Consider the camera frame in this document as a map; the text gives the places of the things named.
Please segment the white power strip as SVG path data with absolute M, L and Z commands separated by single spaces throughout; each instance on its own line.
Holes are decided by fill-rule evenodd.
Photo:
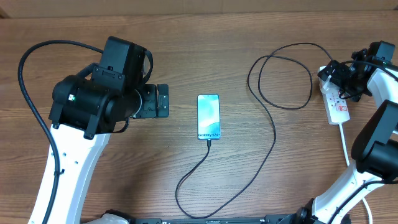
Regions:
M 343 123 L 350 120 L 346 100 L 340 98 L 340 91 L 334 91 L 329 94 L 322 94 L 326 110 L 326 117 L 330 125 L 342 127 Z

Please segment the blue Samsung Galaxy smartphone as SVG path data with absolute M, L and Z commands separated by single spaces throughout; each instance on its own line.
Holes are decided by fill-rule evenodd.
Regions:
M 221 138 L 219 95 L 197 96 L 197 133 L 199 140 Z

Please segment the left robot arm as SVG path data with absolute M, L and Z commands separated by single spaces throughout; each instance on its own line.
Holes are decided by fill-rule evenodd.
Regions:
M 31 223 L 79 223 L 93 171 L 116 124 L 169 115 L 168 86 L 149 83 L 149 50 L 109 37 L 100 53 L 98 63 L 55 85 L 51 125 L 32 109 L 50 146 Z

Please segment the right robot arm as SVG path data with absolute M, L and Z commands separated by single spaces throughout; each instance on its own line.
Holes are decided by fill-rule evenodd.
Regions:
M 354 140 L 353 162 L 323 194 L 311 199 L 281 223 L 346 223 L 348 212 L 373 190 L 397 183 L 397 67 L 392 64 L 395 46 L 373 42 L 368 49 L 353 52 L 351 60 L 331 60 L 319 68 L 324 99 L 339 110 L 345 100 L 374 98 L 376 112 Z

